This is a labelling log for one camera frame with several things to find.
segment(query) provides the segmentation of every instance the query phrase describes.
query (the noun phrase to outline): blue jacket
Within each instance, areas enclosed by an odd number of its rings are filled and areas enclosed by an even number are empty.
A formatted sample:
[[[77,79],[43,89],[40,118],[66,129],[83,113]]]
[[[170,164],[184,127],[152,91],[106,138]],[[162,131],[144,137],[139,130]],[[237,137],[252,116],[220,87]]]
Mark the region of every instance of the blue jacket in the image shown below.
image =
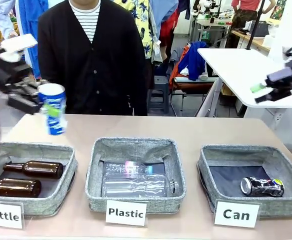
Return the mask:
[[[19,0],[19,14],[24,34],[32,34],[37,40],[38,18],[48,10],[48,0]],[[37,45],[28,49],[32,70],[36,78],[40,77]]]
[[[197,49],[208,48],[203,41],[192,42],[184,58],[178,64],[178,73],[188,66],[189,79],[196,81],[205,72],[205,60],[197,52]]]

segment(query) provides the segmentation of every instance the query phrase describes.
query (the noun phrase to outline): stool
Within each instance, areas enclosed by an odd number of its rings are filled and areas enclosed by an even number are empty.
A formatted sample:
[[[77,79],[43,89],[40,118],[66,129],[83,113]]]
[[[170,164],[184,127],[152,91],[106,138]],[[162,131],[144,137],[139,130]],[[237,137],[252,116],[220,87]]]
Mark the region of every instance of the stool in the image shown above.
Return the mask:
[[[169,112],[169,81],[165,76],[155,76],[154,89],[148,91],[147,108],[163,109],[164,114]],[[161,97],[162,102],[152,101],[152,97]]]

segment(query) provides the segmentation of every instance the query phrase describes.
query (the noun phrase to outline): soda can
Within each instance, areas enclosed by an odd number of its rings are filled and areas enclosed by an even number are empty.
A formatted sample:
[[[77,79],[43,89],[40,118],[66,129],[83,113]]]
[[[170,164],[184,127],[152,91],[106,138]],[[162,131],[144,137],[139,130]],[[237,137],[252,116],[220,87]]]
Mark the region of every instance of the soda can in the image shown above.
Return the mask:
[[[38,87],[38,97],[43,102],[43,111],[47,131],[50,135],[60,135],[65,132],[64,118],[66,107],[65,88],[56,83],[46,83]]]
[[[279,179],[244,177],[241,180],[240,189],[248,196],[270,195],[272,197],[282,197],[284,194],[284,184]]]

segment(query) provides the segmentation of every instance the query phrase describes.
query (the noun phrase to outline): black cardigan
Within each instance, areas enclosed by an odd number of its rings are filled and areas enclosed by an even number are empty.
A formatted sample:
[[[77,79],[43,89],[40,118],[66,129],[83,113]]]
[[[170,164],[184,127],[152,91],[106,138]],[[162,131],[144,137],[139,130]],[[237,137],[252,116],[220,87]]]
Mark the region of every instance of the black cardigan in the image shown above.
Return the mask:
[[[68,0],[38,21],[41,77],[61,84],[70,114],[147,115],[145,54],[131,13],[101,0],[91,43]]]

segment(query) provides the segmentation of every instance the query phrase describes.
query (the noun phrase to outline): bottle cap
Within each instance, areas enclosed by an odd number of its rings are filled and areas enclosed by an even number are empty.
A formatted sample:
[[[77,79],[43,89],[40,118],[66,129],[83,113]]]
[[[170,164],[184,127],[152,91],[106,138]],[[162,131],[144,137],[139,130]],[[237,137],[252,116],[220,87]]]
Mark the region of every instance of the bottle cap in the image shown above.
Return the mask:
[[[252,192],[251,181],[247,177],[244,177],[240,182],[240,189],[245,195],[249,195]]]
[[[179,188],[178,182],[175,181],[174,179],[172,179],[172,180],[170,180],[169,184],[170,184],[171,193],[172,194],[176,193],[178,188]]]
[[[264,86],[262,83],[259,83],[259,84],[252,86],[250,88],[250,91],[254,94],[254,93],[257,93],[258,91],[265,89],[265,88],[266,88],[266,86]]]

